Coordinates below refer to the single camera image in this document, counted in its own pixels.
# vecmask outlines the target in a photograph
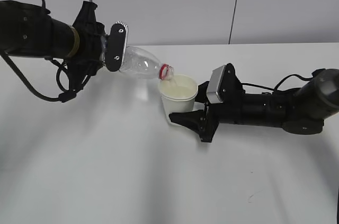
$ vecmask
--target paper cup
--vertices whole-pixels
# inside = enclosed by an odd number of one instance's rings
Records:
[[[167,121],[172,125],[178,125],[171,122],[168,115],[171,113],[192,111],[194,98],[198,94],[198,85],[193,79],[185,75],[174,75],[173,79],[175,81],[174,85],[171,81],[163,80],[160,81],[158,88],[161,94]],[[174,88],[177,86],[187,88],[184,96],[178,97],[178,95],[174,93]]]

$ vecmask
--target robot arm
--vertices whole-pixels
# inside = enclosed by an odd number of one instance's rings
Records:
[[[72,26],[49,16],[45,1],[41,6],[16,1],[0,1],[0,55],[37,97],[50,102],[66,102],[76,97],[90,77],[106,66],[118,71],[127,43],[128,28],[117,22],[107,35],[104,25],[96,21],[97,5],[84,2]],[[58,67],[57,83],[63,91],[50,98],[37,92],[9,56],[36,57],[51,61]],[[69,80],[65,89],[61,72]]]
[[[215,69],[209,82],[199,86],[196,102],[204,110],[172,113],[172,122],[196,132],[202,142],[212,142],[219,123],[268,126],[311,135],[323,130],[324,119],[339,111],[339,70],[319,69],[302,88],[272,93],[247,94],[232,64]]]

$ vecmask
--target white table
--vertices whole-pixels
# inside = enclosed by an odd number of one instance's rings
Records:
[[[337,43],[144,48],[199,84],[228,62],[267,86],[339,68]],[[15,61],[59,93],[52,65]],[[102,69],[78,98],[47,103],[0,66],[0,223],[335,223],[339,115],[314,136],[221,124],[202,144],[166,123],[156,80]]]

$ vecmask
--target bottle mouth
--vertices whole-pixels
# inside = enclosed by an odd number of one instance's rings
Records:
[[[159,71],[160,80],[170,80],[174,76],[174,69],[168,64],[163,64]]]

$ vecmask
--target clear plastic bottle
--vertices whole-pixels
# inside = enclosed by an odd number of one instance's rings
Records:
[[[131,77],[143,79],[170,80],[174,75],[174,69],[171,66],[162,64],[150,52],[131,46],[126,47],[119,71]]]

